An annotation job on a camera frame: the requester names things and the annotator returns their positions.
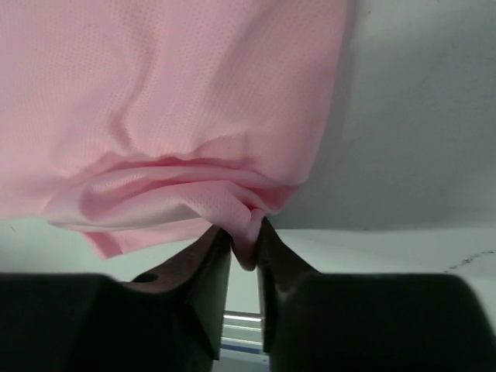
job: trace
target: dark scratch on surface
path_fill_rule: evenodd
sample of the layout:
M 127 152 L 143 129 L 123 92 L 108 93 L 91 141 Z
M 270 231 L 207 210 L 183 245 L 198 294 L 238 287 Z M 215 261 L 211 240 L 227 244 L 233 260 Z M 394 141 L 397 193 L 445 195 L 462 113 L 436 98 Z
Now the dark scratch on surface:
M 483 252 L 475 253 L 472 256 L 466 258 L 465 260 L 460 261 L 456 265 L 449 267 L 448 270 L 444 270 L 444 273 L 450 273 L 451 271 L 458 270 L 465 265 L 471 264 L 472 261 L 476 260 L 477 258 L 481 258 L 482 256 L 492 254 L 492 253 L 494 253 L 493 250 L 485 250 Z

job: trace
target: pink cloth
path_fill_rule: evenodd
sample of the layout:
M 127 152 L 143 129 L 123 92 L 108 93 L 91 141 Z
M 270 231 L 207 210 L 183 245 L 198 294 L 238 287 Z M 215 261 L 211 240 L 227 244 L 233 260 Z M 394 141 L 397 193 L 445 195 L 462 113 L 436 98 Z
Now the pink cloth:
M 210 224 L 238 247 L 306 180 L 345 0 L 0 4 L 0 217 L 106 257 Z

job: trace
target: pink fabric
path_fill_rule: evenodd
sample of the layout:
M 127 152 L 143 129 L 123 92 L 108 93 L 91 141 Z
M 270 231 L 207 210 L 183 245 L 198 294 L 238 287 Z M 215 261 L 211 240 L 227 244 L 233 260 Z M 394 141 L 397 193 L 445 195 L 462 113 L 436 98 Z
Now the pink fabric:
M 345 0 L 0 4 L 0 217 L 106 257 L 198 236 L 238 247 L 306 180 Z

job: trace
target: white surface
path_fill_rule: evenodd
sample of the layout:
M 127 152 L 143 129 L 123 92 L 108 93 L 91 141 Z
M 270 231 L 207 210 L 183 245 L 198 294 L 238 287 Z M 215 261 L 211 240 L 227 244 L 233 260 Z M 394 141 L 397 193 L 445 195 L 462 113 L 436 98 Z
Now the white surface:
M 352 4 L 320 158 L 273 221 L 324 229 L 282 232 L 322 270 L 454 267 L 496 319 L 496 254 L 484 253 L 496 244 L 496 2 Z M 75 232 L 0 222 L 0 271 L 130 279 L 186 244 L 101 261 Z M 234 264 L 228 309 L 257 305 L 255 274 Z

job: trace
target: garment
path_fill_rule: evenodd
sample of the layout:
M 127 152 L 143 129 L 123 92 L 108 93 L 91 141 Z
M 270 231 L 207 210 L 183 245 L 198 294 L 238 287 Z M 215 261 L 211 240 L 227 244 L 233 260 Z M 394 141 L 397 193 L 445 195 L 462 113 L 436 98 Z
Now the garment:
M 105 257 L 210 224 L 239 249 L 308 177 L 345 0 L 0 4 L 0 218 Z

